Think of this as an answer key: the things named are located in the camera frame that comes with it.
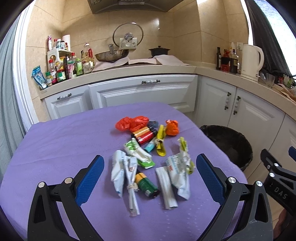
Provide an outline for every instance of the white kettle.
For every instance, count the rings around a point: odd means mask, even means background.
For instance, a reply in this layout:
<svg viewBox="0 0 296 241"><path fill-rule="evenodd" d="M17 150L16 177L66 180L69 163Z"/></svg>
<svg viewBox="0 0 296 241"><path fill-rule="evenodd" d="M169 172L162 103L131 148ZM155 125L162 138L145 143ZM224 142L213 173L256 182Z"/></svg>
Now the white kettle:
<svg viewBox="0 0 296 241"><path fill-rule="evenodd" d="M264 63L264 53L261 48L244 44L242 49L241 77L258 82L259 70Z"/></svg>

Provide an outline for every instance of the purple tablecloth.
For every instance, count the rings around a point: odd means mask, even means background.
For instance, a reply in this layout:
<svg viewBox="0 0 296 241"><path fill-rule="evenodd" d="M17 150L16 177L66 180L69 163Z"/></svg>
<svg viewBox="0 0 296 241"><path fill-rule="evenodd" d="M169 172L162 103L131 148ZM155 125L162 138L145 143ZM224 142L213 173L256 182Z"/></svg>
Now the purple tablecloth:
<svg viewBox="0 0 296 241"><path fill-rule="evenodd" d="M38 123L30 128L14 153L0 188L0 205L23 238L27 237L28 216L37 184L40 181L58 184L66 177L74 177L100 154L105 160L104 171L88 202L81 207L105 241L197 240L219 207L197 170L190 175L190 199L186 201L176 195L179 207L174 210L164 209L162 195L151 200L139 191L136 196L141 214L129 217L127 190L123 198L114 190L110 181L112 155L118 149L123 150L123 144L130 139L128 132L115 129L115 123L125 116L138 115L160 124L165 124L167 119L179 122L179 135L165 139L167 156L179 152L177 140L183 136L194 162L198 154L204 153L226 176L246 183L243 172L191 120L166 104L114 106ZM156 167L164 166L166 157L158 156L155 150L152 153ZM155 168L144 172L159 186ZM61 203L58 206L69 234L77 238ZM228 234L239 212L238 208Z"/></svg>

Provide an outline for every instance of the red plastic bag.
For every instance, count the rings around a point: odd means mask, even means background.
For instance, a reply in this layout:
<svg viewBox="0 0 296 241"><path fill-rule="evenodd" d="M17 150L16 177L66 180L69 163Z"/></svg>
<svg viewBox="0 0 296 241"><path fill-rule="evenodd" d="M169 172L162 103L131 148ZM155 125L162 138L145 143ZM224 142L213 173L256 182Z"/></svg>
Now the red plastic bag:
<svg viewBox="0 0 296 241"><path fill-rule="evenodd" d="M126 116L122 118L119 122L116 123L115 128L119 131L130 130L131 132L135 132L145 126L147 126L149 118L145 116L137 116L135 118L130 118Z"/></svg>
<svg viewBox="0 0 296 241"><path fill-rule="evenodd" d="M130 128L131 125L131 118L128 116L125 118L122 118L119 122L116 123L115 128L118 129L119 131L125 131Z"/></svg>
<svg viewBox="0 0 296 241"><path fill-rule="evenodd" d="M142 129L143 127L147 126L148 121L149 118L142 115L133 118L131 120L130 131L135 132L139 129Z"/></svg>
<svg viewBox="0 0 296 241"><path fill-rule="evenodd" d="M179 134L178 122L176 120L167 120L167 127L165 133L169 136L176 136Z"/></svg>

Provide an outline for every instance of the black trash can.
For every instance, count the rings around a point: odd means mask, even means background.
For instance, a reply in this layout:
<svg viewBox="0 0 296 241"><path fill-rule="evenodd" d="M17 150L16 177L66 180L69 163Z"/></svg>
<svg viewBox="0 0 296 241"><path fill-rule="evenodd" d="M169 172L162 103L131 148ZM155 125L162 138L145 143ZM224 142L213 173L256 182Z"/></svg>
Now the black trash can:
<svg viewBox="0 0 296 241"><path fill-rule="evenodd" d="M253 159L250 143L242 133L225 126L202 126L203 133L244 171Z"/></svg>

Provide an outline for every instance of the drawer handle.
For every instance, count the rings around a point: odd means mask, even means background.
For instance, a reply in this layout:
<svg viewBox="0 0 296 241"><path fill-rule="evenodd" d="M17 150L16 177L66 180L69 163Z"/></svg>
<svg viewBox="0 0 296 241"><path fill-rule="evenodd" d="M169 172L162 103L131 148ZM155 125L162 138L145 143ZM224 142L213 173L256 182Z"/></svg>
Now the drawer handle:
<svg viewBox="0 0 296 241"><path fill-rule="evenodd" d="M67 97L70 97L72 95L72 93L68 94L68 95L64 95L64 96L60 96L57 98L57 100L60 100L60 99L65 99Z"/></svg>
<svg viewBox="0 0 296 241"><path fill-rule="evenodd" d="M228 109L229 96L231 96L231 93L230 92L227 93L224 110L227 110Z"/></svg>
<svg viewBox="0 0 296 241"><path fill-rule="evenodd" d="M142 84L153 84L153 83L159 83L160 80L148 80L148 81L142 81Z"/></svg>
<svg viewBox="0 0 296 241"><path fill-rule="evenodd" d="M233 111L233 114L237 114L237 108L239 106L239 100L241 99L241 97L237 96L237 100L235 101L235 104L234 104L234 111Z"/></svg>

